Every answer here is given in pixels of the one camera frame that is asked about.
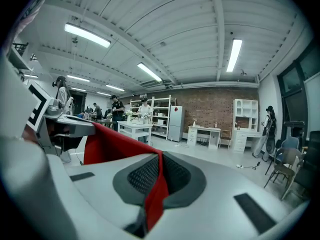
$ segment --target red fabric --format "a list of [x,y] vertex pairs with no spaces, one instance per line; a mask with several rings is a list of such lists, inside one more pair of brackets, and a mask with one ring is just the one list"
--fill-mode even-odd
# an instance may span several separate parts
[[95,135],[88,136],[85,144],[83,161],[85,165],[110,162],[144,153],[158,154],[158,178],[144,202],[147,227],[148,230],[151,230],[163,213],[163,200],[169,196],[167,182],[163,175],[162,151],[99,123],[93,122],[93,125],[95,126]]

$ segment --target chair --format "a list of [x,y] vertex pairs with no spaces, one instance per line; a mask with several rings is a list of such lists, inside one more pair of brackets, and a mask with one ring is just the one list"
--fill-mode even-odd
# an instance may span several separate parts
[[297,174],[291,179],[291,182],[283,194],[283,200],[293,182],[298,183],[304,190],[311,191],[316,183],[317,174],[320,172],[320,131],[311,131],[308,147],[302,148],[302,154],[306,150],[303,163]]
[[276,175],[276,177],[274,178],[273,182],[276,181],[276,179],[279,175],[284,175],[286,177],[286,184],[285,184],[285,191],[284,191],[284,193],[285,193],[287,188],[289,187],[291,180],[293,179],[293,177],[296,175],[296,173],[299,171],[299,168],[300,168],[300,163],[299,163],[296,171],[292,170],[292,166],[294,165],[294,163],[296,161],[296,157],[298,157],[300,162],[302,162],[302,160],[303,160],[302,154],[298,149],[296,149],[296,148],[284,149],[284,151],[282,153],[281,162],[279,164],[274,165],[274,170],[271,173],[270,177],[268,178],[268,180],[263,188],[265,188],[267,186],[267,184],[269,183],[269,181],[271,180],[271,178],[274,175]]
[[221,140],[228,141],[228,149],[229,149],[230,141],[231,141],[231,131],[230,130],[222,130],[221,131],[219,145],[218,145],[219,148],[221,146]]
[[[279,164],[281,162],[281,159],[283,158],[282,153],[284,152],[284,149],[299,149],[299,139],[296,137],[289,136],[285,141],[281,143],[281,147],[279,147],[280,140],[278,140],[275,144],[276,152],[274,157],[274,163]],[[271,159],[268,169],[266,170],[264,175],[267,175],[270,166],[273,162],[273,159]]]

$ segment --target cap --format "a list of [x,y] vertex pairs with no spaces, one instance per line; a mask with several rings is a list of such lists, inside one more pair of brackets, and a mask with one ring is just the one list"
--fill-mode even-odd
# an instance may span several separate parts
[[270,111],[270,112],[272,112],[273,109],[274,109],[274,108],[273,108],[272,106],[268,106],[268,108],[267,108],[265,111]]
[[58,76],[55,82],[66,81],[66,78],[63,75]]

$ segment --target floor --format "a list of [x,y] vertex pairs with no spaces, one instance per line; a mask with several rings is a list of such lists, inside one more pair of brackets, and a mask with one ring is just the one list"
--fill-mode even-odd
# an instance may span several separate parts
[[[80,166],[80,161],[83,162],[84,160],[84,147],[86,144],[86,140],[87,138],[84,137],[77,149],[71,149],[69,151],[71,155],[71,162],[65,163],[65,167]],[[263,160],[261,160],[261,163],[256,168],[256,170],[252,168],[237,168],[236,165],[242,165],[243,167],[254,167],[260,161],[260,159],[254,158],[251,155],[252,152],[250,151],[250,149],[241,154],[232,152],[231,149],[228,150],[228,147],[223,145],[221,145],[221,148],[219,148],[218,150],[208,149],[207,146],[199,144],[189,147],[186,140],[182,140],[178,143],[170,140],[165,140],[164,138],[157,136],[151,137],[151,144],[156,149],[181,153],[186,156],[191,156],[198,159],[206,160],[208,162],[218,163],[234,168],[235,170],[248,177],[251,181],[253,181],[261,188],[265,186],[270,174],[273,171],[273,166],[271,165],[267,175],[265,175],[270,161],[264,162]],[[272,183],[272,181],[269,181],[268,185],[265,188],[266,191],[273,194],[279,199],[281,198],[286,185],[286,180],[282,181],[282,178],[283,177],[279,176],[274,183]],[[301,189],[299,189],[299,186],[295,185],[295,183],[292,185],[292,188],[298,192],[301,191]],[[299,204],[301,204],[302,201],[295,194],[290,193],[282,203],[290,212]]]

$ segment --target white shelving unit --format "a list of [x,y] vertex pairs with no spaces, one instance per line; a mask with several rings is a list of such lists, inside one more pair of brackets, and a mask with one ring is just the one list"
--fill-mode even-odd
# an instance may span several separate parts
[[[130,110],[133,112],[137,112],[139,107],[142,105],[141,100],[131,100],[130,101]],[[152,97],[148,99],[148,105],[152,108],[152,124],[156,128],[155,131],[152,131],[151,134],[165,137],[168,139],[168,128],[169,128],[169,121],[170,121],[170,110],[171,106],[176,105],[176,99],[172,98],[171,95],[166,98],[155,98]],[[158,120],[166,121],[166,124],[159,124]]]
[[[250,144],[248,138],[257,141],[258,133],[258,101],[249,99],[235,99],[233,101],[233,128],[231,136],[231,148],[235,152],[243,153],[245,147]],[[236,122],[247,120],[247,127],[237,129]]]
[[14,48],[13,46],[11,46],[11,52],[9,54],[9,61],[18,70],[32,71],[32,69],[28,66],[28,63],[25,62],[25,60],[20,56],[20,54],[18,53],[16,48]]

